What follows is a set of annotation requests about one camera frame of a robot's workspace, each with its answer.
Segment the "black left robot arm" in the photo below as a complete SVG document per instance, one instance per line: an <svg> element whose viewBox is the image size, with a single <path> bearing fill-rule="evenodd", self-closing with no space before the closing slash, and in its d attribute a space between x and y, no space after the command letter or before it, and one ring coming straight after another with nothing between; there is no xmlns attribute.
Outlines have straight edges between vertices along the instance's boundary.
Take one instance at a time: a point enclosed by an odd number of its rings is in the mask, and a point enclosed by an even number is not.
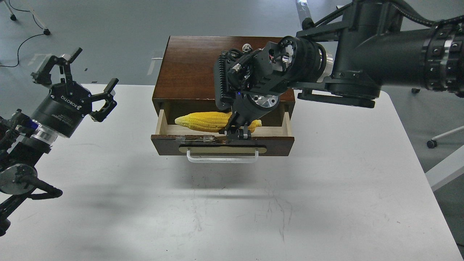
<svg viewBox="0 0 464 261"><path fill-rule="evenodd" d="M51 55L32 73L35 84L49 88L48 96L31 117L17 109L10 119L1 119L1 192L10 195L1 203L1 235L10 227L8 217L26 199L60 197L62 190L40 180L35 168L43 154L51 151L58 136L70 138L86 115L102 122L116 107L113 78L101 94L91 92L73 80L71 63L82 52Z"/></svg>

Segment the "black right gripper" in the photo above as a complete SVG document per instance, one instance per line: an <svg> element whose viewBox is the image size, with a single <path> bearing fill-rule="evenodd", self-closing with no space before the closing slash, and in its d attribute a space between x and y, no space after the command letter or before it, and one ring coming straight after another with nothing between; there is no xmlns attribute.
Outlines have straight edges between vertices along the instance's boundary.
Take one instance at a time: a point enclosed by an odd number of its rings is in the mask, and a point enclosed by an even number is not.
<svg viewBox="0 0 464 261"><path fill-rule="evenodd" d="M226 135L230 140L250 140L250 124L277 108L280 96L246 94L234 92L232 114L219 134Z"/></svg>

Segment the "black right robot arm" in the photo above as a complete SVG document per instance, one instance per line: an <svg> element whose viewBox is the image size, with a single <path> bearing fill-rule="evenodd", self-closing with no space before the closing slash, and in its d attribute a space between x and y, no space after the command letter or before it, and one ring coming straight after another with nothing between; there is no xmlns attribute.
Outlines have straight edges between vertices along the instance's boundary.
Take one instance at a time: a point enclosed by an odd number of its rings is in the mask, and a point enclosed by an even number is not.
<svg viewBox="0 0 464 261"><path fill-rule="evenodd" d="M220 134L249 140L252 121L289 89L301 90L299 99L365 108L383 86L463 97L463 16L428 20L403 0L353 0L302 28L262 49L222 51L215 102L232 115Z"/></svg>

